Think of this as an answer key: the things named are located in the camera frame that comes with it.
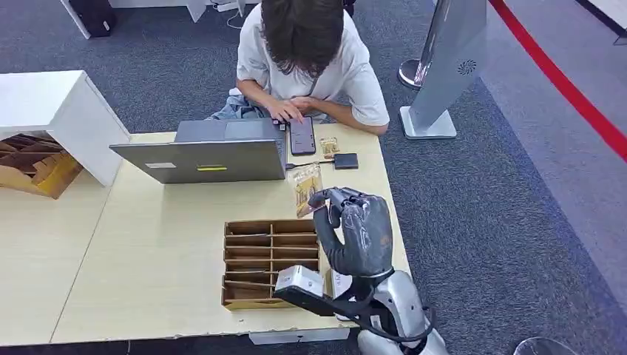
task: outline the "cardboard organizer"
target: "cardboard organizer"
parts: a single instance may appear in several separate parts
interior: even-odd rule
[[[19,134],[0,141],[0,187],[56,199],[82,169],[52,138]]]
[[[272,297],[279,271],[303,265],[319,271],[312,220],[250,220],[224,226],[222,305],[229,310],[291,307]]]

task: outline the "robotic arm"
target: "robotic arm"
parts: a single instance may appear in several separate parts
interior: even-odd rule
[[[364,355],[448,355],[444,340],[433,329],[411,277],[392,267],[393,238],[385,199],[349,188],[317,192],[309,204],[316,233],[331,268],[353,282],[333,300],[323,294],[322,277],[303,266],[279,273],[275,297],[320,316],[341,314],[359,325],[358,343]],[[335,229],[342,227],[344,243]]]

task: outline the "white floor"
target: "white floor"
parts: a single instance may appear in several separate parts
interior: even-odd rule
[[[612,1],[627,7],[627,0]],[[627,132],[627,46],[612,45],[616,34],[574,0],[507,4],[575,86]],[[488,9],[489,65],[481,77],[627,311],[627,164]]]
[[[609,18],[627,29],[627,0],[589,0]]]

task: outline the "yellow sticker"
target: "yellow sticker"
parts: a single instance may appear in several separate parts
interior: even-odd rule
[[[226,166],[221,166],[221,165],[197,166],[196,170],[199,172],[223,172],[226,170]]]

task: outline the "phone case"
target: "phone case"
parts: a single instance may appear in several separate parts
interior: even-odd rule
[[[302,124],[290,124],[290,146],[292,155],[316,154],[316,138],[314,136],[314,121],[305,117]]]

